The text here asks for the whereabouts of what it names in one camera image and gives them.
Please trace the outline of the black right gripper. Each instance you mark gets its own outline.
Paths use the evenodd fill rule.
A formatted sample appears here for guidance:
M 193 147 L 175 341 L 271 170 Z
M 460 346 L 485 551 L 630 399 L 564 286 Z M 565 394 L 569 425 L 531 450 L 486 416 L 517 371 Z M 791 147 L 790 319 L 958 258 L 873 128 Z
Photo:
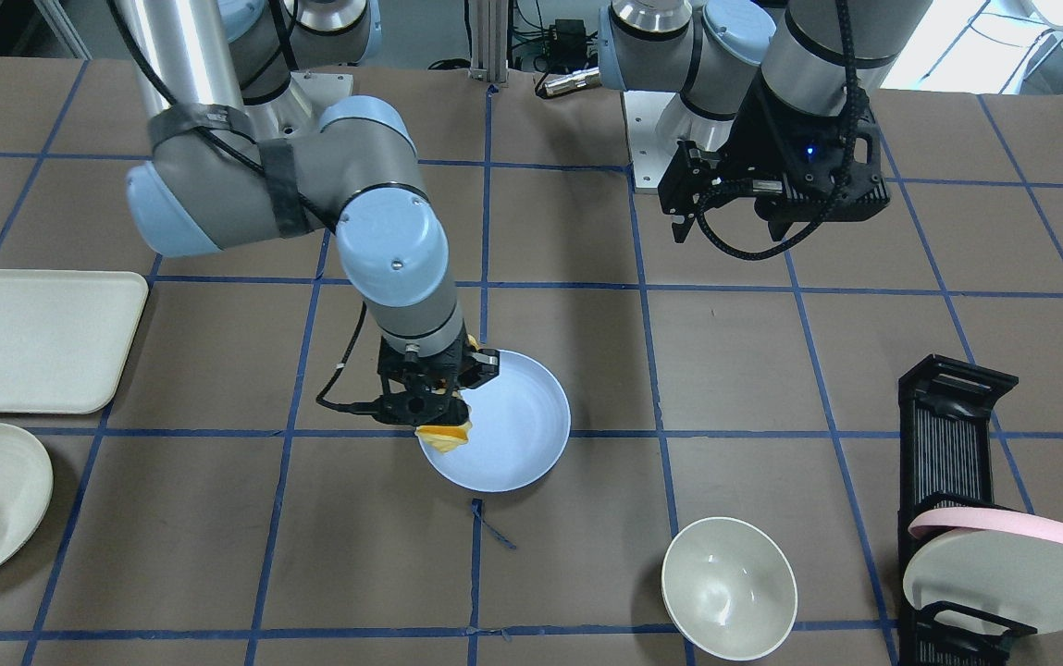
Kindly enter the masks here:
M 446 351 L 422 357 L 379 341 L 375 421 L 389 426 L 465 425 L 469 406 L 460 396 L 461 389 L 480 388 L 497 378 L 501 371 L 499 351 L 469 349 L 468 342 L 458 339 Z

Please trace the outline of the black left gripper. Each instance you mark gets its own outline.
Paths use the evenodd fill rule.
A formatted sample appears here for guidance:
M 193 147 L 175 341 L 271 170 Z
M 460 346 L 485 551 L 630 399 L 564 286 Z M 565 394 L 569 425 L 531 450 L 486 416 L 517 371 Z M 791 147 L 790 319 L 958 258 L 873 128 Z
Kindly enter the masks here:
M 674 243 L 693 228 L 723 239 L 706 215 L 750 198 L 775 243 L 798 243 L 824 223 L 866 222 L 891 203 L 882 173 L 881 130 L 868 93 L 845 81 L 844 105 L 819 117 L 787 105 L 762 76 L 744 96 L 725 143 L 676 141 L 658 185 Z

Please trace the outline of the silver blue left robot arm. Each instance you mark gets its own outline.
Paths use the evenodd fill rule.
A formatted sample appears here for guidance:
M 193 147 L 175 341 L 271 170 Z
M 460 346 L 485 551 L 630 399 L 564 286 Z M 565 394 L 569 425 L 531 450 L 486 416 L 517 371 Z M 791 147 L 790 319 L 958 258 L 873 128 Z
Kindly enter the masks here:
M 544 73 L 534 90 L 670 93 L 693 121 L 655 187 L 675 243 L 699 228 L 718 252 L 763 261 L 889 205 L 868 93 L 929 8 L 788 1 L 773 18 L 754 1 L 612 1 L 595 67 Z

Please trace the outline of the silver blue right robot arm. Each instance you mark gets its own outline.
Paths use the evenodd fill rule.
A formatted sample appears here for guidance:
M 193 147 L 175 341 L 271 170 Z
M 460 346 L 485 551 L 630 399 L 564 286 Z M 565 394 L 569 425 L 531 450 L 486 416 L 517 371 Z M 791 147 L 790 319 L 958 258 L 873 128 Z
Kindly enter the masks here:
M 165 102 L 149 121 L 151 159 L 128 175 L 144 241 L 184 257 L 328 228 L 382 334 L 379 398 L 338 403 L 337 412 L 399 426 L 467 422 L 461 392 L 497 375 L 497 355 L 469 344 L 448 237 L 396 110 L 354 93 L 324 110 L 313 132 L 257 139 L 214 3 L 112 1 L 109 8 Z

